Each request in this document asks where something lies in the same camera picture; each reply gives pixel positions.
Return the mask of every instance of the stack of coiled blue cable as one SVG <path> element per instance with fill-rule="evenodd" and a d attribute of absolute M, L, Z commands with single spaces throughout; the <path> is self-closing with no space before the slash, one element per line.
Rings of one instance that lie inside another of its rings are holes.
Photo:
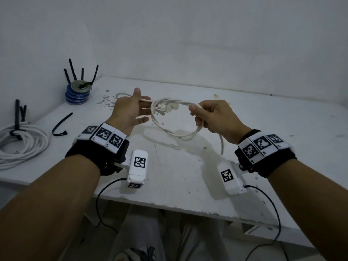
<path fill-rule="evenodd" d="M 95 69 L 92 82 L 87 82 L 84 80 L 84 68 L 81 69 L 81 79 L 78 80 L 75 75 L 75 71 L 72 66 L 72 62 L 70 58 L 69 58 L 69 63 L 70 63 L 72 75 L 74 77 L 74 81 L 70 82 L 67 69 L 64 69 L 65 76 L 68 82 L 67 91 L 65 92 L 65 98 L 69 104 L 73 104 L 73 105 L 83 104 L 88 100 L 89 93 L 92 90 L 92 85 L 94 83 L 95 77 L 97 76 L 99 65 L 97 65 L 97 68 Z"/>

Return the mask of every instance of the person's right forearm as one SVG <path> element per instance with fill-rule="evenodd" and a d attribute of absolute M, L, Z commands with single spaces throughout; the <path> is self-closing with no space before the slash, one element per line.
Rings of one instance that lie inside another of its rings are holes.
<path fill-rule="evenodd" d="M 328 261 L 346 256 L 348 191 L 292 159 L 268 177 L 294 221 Z"/>

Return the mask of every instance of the pants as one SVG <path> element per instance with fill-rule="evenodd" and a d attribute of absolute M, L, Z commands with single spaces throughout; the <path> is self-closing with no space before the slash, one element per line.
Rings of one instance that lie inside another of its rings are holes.
<path fill-rule="evenodd" d="M 222 241 L 222 229 L 223 226 L 219 227 L 219 221 L 216 219 L 183 214 L 176 260 L 230 260 Z M 124 249 L 143 246 L 153 246 L 156 250 L 156 260 L 166 260 L 160 234 L 158 209 L 131 205 L 115 239 L 108 261 L 113 261 L 115 256 Z"/>

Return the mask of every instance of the white table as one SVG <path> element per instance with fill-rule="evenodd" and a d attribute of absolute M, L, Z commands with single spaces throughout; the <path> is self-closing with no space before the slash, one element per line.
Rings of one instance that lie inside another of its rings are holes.
<path fill-rule="evenodd" d="M 101 123 L 111 115 L 116 93 L 132 93 L 135 87 L 141 88 L 143 95 L 152 99 L 171 97 L 195 103 L 209 99 L 226 100 L 243 123 L 279 134 L 294 147 L 300 161 L 348 188 L 348 110 L 341 106 L 111 77 L 102 77 L 95 82 L 87 103 L 77 106 L 64 103 L 38 121 L 38 126 L 50 132 L 62 118 L 74 113 L 56 131 L 67 130 L 67 136 L 52 137 L 44 153 L 15 168 L 0 171 L 0 181 L 25 185 L 33 182 L 64 157 L 73 139 L 86 126 Z M 191 132 L 196 128 L 186 106 L 181 105 L 178 110 L 158 115 L 158 118 L 164 126 L 175 130 Z M 261 193 L 250 190 L 231 197 L 225 192 L 217 171 L 217 164 L 222 159 L 217 134 L 203 129 L 193 140 L 184 142 L 168 136 L 150 120 L 135 127 L 129 141 L 128 154 L 134 149 L 148 152 L 148 179 L 139 190 L 127 188 L 125 183 L 113 184 L 104 191 L 102 198 L 276 227 L 272 205 Z M 226 141 L 225 144 L 223 157 L 237 161 L 234 155 L 237 146 Z M 282 226 L 298 230 L 268 181 L 256 173 L 245 176 L 247 184 L 257 185 L 272 198 Z M 125 177 L 125 173 L 102 176 L 95 195 L 120 177 Z"/>

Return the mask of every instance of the blue cable coil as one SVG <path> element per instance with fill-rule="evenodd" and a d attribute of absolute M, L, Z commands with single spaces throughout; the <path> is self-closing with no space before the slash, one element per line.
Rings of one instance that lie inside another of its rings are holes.
<path fill-rule="evenodd" d="M 84 80 L 75 80 L 67 85 L 65 98 L 69 104 L 79 105 L 88 100 L 92 86 Z"/>

